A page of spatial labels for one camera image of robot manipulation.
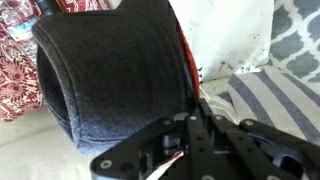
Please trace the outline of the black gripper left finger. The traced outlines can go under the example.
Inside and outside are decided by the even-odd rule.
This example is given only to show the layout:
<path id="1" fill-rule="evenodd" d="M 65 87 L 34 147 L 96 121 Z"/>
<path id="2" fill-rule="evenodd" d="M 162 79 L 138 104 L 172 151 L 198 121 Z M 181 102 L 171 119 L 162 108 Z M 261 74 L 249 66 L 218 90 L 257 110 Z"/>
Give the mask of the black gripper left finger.
<path id="1" fill-rule="evenodd" d="M 174 128 L 173 120 L 158 119 L 97 156 L 90 164 L 92 180 L 145 180 L 174 154 L 163 144 Z"/>

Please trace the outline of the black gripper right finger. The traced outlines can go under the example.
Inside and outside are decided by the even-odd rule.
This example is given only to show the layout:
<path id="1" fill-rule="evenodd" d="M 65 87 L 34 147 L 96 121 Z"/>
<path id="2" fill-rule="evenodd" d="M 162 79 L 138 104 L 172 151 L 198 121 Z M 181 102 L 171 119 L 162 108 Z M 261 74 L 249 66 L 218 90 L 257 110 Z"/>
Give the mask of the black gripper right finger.
<path id="1" fill-rule="evenodd" d="M 295 180 L 320 180 L 320 147 L 258 121 L 239 124 L 272 163 Z"/>

